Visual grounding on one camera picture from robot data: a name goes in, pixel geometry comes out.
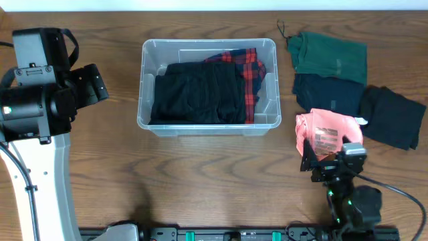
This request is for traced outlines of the black garment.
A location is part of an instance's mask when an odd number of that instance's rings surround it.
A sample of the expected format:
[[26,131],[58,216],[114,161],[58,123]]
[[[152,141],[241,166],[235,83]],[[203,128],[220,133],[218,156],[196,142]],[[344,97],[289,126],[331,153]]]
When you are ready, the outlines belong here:
[[154,81],[150,125],[235,125],[246,119],[245,80],[235,64],[170,64]]
[[360,100],[364,136],[403,150],[416,149],[427,107],[386,86],[369,86]]

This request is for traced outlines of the dark green garment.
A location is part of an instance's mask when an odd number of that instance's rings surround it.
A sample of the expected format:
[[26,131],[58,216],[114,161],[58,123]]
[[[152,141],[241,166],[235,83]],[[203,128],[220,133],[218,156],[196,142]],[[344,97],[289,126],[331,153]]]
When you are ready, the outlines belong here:
[[367,45],[314,32],[289,37],[287,51],[298,74],[317,74],[367,85]]

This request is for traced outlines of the red navy plaid garment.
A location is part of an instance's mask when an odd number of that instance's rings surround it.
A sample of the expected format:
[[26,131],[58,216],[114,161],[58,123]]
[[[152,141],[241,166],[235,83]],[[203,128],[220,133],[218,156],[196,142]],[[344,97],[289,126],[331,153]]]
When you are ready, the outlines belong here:
[[204,62],[234,63],[237,73],[245,80],[245,124],[253,124],[255,106],[259,101],[258,92],[266,75],[266,68],[257,58],[255,48],[238,49],[216,54]]

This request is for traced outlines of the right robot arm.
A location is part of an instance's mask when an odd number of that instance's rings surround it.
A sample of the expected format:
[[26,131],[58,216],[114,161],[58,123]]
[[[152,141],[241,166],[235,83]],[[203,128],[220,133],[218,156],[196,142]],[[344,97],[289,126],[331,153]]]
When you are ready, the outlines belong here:
[[360,143],[346,137],[331,160],[320,161],[309,140],[303,142],[301,171],[311,171],[311,181],[326,187],[326,199],[333,225],[317,228],[316,240],[374,240],[375,226],[381,221],[382,193],[367,185],[354,186],[353,179],[363,171],[367,158]]

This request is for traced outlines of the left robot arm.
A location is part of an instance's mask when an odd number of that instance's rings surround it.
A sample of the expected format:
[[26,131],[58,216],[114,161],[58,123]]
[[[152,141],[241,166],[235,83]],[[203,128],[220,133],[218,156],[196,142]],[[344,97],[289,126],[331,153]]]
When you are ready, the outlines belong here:
[[81,240],[70,183],[77,111],[108,98],[94,64],[18,68],[1,85],[1,158],[12,180],[24,240]]

